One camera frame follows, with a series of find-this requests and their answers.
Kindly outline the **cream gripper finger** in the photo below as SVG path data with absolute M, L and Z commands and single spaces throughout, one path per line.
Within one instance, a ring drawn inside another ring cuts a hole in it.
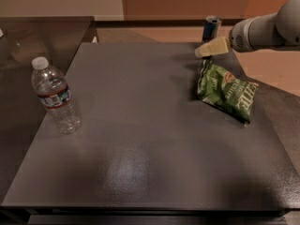
M 203 58 L 224 54 L 228 53 L 231 47 L 231 42 L 227 37 L 216 37 L 197 48 L 195 55 L 199 58 Z

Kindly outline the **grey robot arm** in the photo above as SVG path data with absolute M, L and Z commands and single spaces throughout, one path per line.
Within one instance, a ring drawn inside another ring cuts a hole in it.
M 213 38 L 195 50 L 199 58 L 258 50 L 300 50 L 300 0 L 290 0 L 277 13 L 237 23 L 227 37 Z

